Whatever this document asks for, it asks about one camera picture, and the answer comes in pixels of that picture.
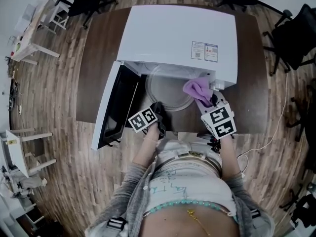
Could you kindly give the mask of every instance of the white microwave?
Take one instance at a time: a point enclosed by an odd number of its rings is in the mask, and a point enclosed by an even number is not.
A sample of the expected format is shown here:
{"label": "white microwave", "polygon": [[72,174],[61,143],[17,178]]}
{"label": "white microwave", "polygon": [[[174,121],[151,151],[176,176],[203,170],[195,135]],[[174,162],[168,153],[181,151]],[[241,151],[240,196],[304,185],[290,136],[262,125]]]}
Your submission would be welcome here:
{"label": "white microwave", "polygon": [[163,66],[161,75],[167,77],[208,76],[211,88],[221,90],[236,84],[237,62],[233,15],[179,5],[132,7],[103,92],[92,149],[122,137],[140,76],[153,67]]}

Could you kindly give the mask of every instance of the hand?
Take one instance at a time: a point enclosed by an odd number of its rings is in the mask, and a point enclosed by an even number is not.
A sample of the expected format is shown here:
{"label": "hand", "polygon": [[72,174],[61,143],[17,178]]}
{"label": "hand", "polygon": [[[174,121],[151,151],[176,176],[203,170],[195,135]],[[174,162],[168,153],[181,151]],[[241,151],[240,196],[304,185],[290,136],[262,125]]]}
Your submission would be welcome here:
{"label": "hand", "polygon": [[159,134],[160,134],[160,131],[158,129],[158,123],[155,122],[149,127],[145,138],[147,138],[149,140],[153,140],[153,141],[158,141]]}

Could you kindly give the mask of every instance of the white table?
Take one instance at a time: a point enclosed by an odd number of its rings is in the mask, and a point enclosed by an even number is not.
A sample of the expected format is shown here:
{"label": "white table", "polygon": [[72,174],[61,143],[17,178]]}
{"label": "white table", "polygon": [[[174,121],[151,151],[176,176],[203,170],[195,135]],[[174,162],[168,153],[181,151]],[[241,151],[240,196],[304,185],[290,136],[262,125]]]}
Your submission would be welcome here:
{"label": "white table", "polygon": [[34,44],[35,33],[38,29],[38,26],[41,22],[41,19],[44,15],[46,15],[51,9],[55,7],[55,3],[53,0],[45,0],[35,11],[33,19],[27,29],[23,34],[23,38],[20,41],[20,48],[18,51],[14,52],[14,55],[11,57],[12,60],[15,61],[24,61],[34,65],[37,65],[37,61],[33,61],[31,59],[27,59],[26,57],[36,51],[41,51],[52,55],[54,57],[59,57],[60,54],[53,52],[43,46]]}
{"label": "white table", "polygon": [[19,137],[13,134],[12,132],[6,130],[6,138],[7,138],[7,144],[11,156],[12,163],[17,166],[17,168],[26,176],[29,177],[29,175],[32,175],[36,171],[45,168],[53,163],[56,162],[56,159],[49,160],[45,163],[42,163],[34,168],[29,169],[27,167],[25,157],[30,157],[32,154],[27,152],[24,154],[22,142],[30,141],[30,140],[36,140],[40,138],[50,137],[53,134],[50,133],[43,133],[43,134],[37,134],[27,137]]}

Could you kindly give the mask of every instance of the table leg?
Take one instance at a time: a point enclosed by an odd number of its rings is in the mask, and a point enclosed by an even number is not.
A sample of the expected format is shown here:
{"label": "table leg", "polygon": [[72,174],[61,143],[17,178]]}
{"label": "table leg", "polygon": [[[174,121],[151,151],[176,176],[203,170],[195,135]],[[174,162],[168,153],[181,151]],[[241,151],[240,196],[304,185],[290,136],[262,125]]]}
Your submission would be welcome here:
{"label": "table leg", "polygon": [[50,137],[50,136],[53,136],[53,134],[51,132],[27,136],[27,137],[22,137],[22,138],[20,138],[20,140],[22,142],[25,142],[25,141],[30,141],[30,140],[37,140],[37,139],[41,139],[41,138],[46,138],[46,137]]}
{"label": "table leg", "polygon": [[47,53],[51,56],[54,56],[56,58],[59,58],[60,54],[59,53],[56,53],[56,52],[53,52],[45,47],[42,47],[40,45],[36,45],[36,44],[33,44],[39,51],[43,52],[43,53]]}
{"label": "table leg", "polygon": [[35,128],[27,128],[27,129],[20,129],[20,130],[10,130],[11,133],[21,133],[21,132],[34,132]]}
{"label": "table leg", "polygon": [[28,213],[28,212],[32,211],[35,206],[36,206],[36,203],[30,205],[29,207],[26,207],[26,208],[24,209],[24,210],[25,210],[25,213]]}
{"label": "table leg", "polygon": [[26,59],[26,58],[22,59],[21,61],[24,61],[24,62],[27,62],[27,63],[31,63],[31,64],[34,64],[34,65],[38,64],[37,61],[33,61],[33,60],[30,60],[30,59]]}
{"label": "table leg", "polygon": [[44,216],[41,216],[38,220],[34,221],[33,223],[36,224],[38,223],[39,221],[41,221],[42,219],[44,219],[45,217]]}
{"label": "table leg", "polygon": [[38,165],[38,166],[36,166],[34,168],[31,168],[29,170],[29,173],[32,174],[32,173],[34,173],[34,172],[36,172],[38,170],[41,170],[42,168],[45,168],[47,166],[50,166],[50,165],[54,164],[56,161],[57,161],[56,159],[53,159],[53,160],[49,160],[47,162],[44,162],[44,163],[42,163],[42,164],[40,164],[40,165]]}
{"label": "table leg", "polygon": [[66,27],[64,27],[62,24],[60,24],[59,22],[53,20],[53,23],[55,23],[57,26],[61,27],[62,29],[66,30]]}
{"label": "table leg", "polygon": [[32,155],[33,155],[32,153],[26,153],[26,154],[24,154],[25,157],[30,157],[30,156],[32,156]]}

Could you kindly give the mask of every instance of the torso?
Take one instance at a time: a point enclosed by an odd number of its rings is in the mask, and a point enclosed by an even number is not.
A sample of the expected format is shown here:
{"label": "torso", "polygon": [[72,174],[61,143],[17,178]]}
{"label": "torso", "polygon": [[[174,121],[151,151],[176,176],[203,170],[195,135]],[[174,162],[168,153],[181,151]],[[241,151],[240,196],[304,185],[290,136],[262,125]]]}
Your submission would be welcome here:
{"label": "torso", "polygon": [[140,237],[207,237],[207,233],[189,216],[187,210],[195,210],[211,237],[238,237],[238,224],[232,217],[208,207],[184,204],[164,208],[150,214],[142,222]]}

